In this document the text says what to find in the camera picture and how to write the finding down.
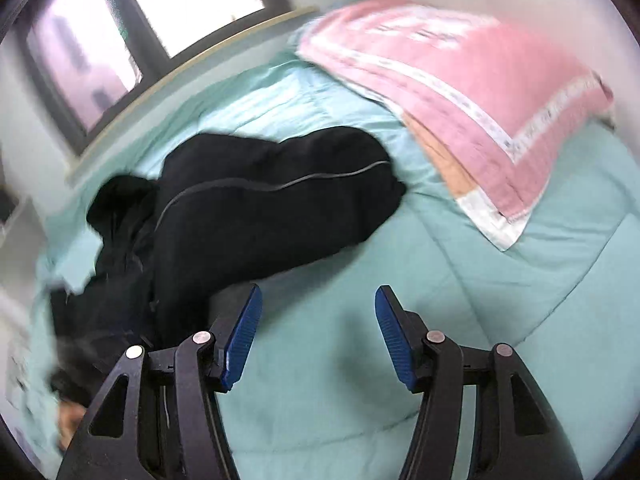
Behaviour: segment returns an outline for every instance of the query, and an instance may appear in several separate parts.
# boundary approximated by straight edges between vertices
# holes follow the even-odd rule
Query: bed
[[[264,314],[242,380],[220,396],[245,480],[391,479],[399,475],[420,399],[396,378],[373,309],[381,284],[457,343],[513,345],[574,446],[585,478],[607,463],[640,406],[640,171],[603,125],[562,149],[522,238],[501,253],[456,206],[410,133],[287,49],[213,84],[92,175],[49,221],[42,283],[81,290],[100,240],[84,224],[115,172],[157,176],[189,136],[217,130],[271,140],[345,124],[373,134],[408,186],[398,211],[364,244],[259,285]],[[25,433],[55,476],[53,341],[46,295],[34,310]],[[474,393],[465,388],[454,478],[466,478]]]

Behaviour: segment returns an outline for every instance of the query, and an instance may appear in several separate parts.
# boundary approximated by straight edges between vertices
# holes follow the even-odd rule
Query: window frame
[[[204,38],[196,41],[174,57],[169,57],[153,31],[137,0],[109,0],[115,7],[119,20],[116,24],[126,30],[124,41],[129,53],[135,60],[142,80],[128,93],[108,108],[93,128],[87,130],[79,121],[75,112],[67,104],[43,63],[37,44],[29,44],[28,35],[40,12],[47,8],[52,0],[29,0],[15,22],[20,51],[25,65],[34,83],[36,92],[45,108],[58,126],[63,137],[77,155],[81,155],[92,140],[113,121],[125,108],[132,104],[145,90],[154,85],[169,72],[191,58],[261,22],[289,12],[289,0],[262,0],[264,8],[243,16],[225,25]]]

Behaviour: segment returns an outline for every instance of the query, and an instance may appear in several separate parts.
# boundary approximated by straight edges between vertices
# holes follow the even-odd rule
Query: silver rivet
[[[446,338],[440,330],[429,330],[427,332],[427,341],[432,343],[442,343]]]
[[[130,346],[127,348],[126,356],[129,359],[137,359],[144,353],[144,351],[145,349],[140,345]]]
[[[513,348],[505,343],[500,343],[495,351],[498,352],[502,357],[511,357],[513,355]]]
[[[196,332],[192,339],[194,343],[201,345],[211,339],[211,334],[209,332]]]

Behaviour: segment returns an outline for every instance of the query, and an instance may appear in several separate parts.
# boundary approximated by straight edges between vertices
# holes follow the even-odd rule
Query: blue gripper pad
[[[400,322],[382,287],[376,291],[375,303],[378,325],[382,336],[385,338],[386,349],[391,356],[396,375],[398,375],[401,383],[404,383],[412,391],[415,388],[417,377],[414,373],[411,345],[409,345],[409,341],[400,327]]]
[[[230,390],[240,380],[261,315],[262,292],[256,286],[246,302],[226,347],[225,371],[222,373],[220,382],[227,390]]]

